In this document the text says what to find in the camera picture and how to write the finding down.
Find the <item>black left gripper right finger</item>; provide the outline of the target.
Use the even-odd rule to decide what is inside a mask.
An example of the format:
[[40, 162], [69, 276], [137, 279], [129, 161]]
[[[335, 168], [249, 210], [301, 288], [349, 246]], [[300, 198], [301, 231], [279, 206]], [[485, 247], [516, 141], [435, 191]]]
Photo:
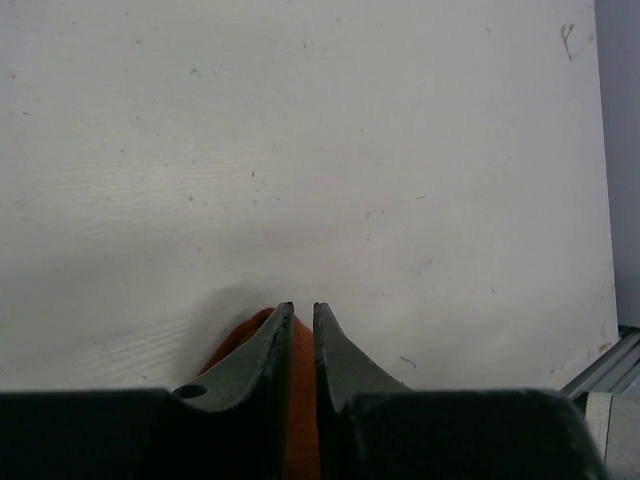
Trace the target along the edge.
[[550, 390], [412, 390], [313, 312], [325, 479], [605, 479], [581, 412]]

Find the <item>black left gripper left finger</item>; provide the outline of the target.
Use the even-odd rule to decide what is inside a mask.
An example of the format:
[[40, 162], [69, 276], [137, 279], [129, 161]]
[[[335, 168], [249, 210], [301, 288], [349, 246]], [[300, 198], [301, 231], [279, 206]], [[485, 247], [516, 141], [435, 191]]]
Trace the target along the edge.
[[189, 383], [1, 395], [4, 479], [279, 479], [294, 333], [278, 305]]

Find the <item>brown rust towel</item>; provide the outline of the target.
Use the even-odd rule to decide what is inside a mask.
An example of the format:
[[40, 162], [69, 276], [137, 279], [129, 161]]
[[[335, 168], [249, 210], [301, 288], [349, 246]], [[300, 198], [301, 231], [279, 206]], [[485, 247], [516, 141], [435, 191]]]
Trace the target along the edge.
[[[273, 311], [274, 307], [262, 309], [237, 325], [199, 375], [250, 340]], [[314, 340], [312, 331], [298, 318], [295, 318], [293, 339], [284, 478], [320, 479]]]

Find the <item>aluminium front rail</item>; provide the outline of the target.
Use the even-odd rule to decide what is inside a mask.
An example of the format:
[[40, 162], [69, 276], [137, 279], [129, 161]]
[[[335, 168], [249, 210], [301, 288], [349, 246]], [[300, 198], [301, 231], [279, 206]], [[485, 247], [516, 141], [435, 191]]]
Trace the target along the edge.
[[572, 400], [585, 392], [639, 393], [639, 329], [622, 327], [620, 340], [569, 382], [562, 393]]

